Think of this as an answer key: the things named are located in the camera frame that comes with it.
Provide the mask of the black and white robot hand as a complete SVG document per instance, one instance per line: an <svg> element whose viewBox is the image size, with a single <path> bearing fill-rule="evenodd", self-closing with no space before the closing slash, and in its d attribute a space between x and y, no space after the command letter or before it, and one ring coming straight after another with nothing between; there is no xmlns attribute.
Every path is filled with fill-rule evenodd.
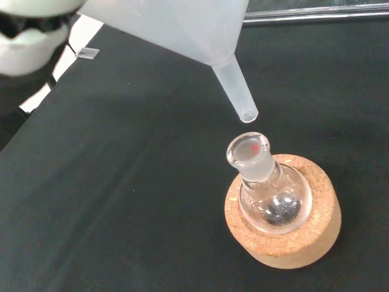
<svg viewBox="0 0 389 292"><path fill-rule="evenodd" d="M48 64L69 37L84 1L1 1L1 74L17 77Z"/></svg>

